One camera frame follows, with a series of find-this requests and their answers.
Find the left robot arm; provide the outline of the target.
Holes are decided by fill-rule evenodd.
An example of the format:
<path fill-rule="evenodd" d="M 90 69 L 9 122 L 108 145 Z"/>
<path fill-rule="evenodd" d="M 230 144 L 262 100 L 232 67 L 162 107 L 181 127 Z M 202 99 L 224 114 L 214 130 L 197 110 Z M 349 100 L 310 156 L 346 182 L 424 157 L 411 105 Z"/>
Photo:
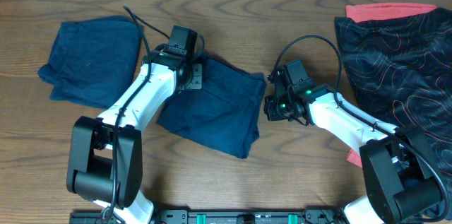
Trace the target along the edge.
<path fill-rule="evenodd" d="M 167 98 L 202 86 L 196 55 L 153 51 L 126 92 L 96 118 L 73 126 L 67 189 L 102 207 L 73 212 L 70 223 L 151 223 L 154 205 L 141 191 L 142 134 Z"/>

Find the navy blue shorts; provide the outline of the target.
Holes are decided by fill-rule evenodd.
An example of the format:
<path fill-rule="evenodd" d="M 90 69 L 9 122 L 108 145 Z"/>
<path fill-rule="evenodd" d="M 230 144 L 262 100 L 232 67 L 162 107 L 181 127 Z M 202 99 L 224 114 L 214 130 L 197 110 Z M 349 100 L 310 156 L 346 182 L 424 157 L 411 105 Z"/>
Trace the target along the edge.
<path fill-rule="evenodd" d="M 259 138 L 264 76 L 207 56 L 199 63 L 202 88 L 183 90 L 170 97 L 157 124 L 202 146 L 245 159 Z"/>

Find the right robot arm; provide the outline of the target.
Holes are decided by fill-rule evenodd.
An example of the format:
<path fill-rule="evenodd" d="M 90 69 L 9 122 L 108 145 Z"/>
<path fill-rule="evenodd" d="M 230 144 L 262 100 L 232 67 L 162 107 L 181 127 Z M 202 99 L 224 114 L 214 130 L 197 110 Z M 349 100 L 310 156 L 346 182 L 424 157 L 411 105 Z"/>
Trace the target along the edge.
<path fill-rule="evenodd" d="M 374 118 L 326 84 L 271 83 L 268 120 L 315 125 L 359 154 L 366 194 L 344 206 L 335 223 L 436 223 L 447 217 L 450 198 L 423 130 Z"/>

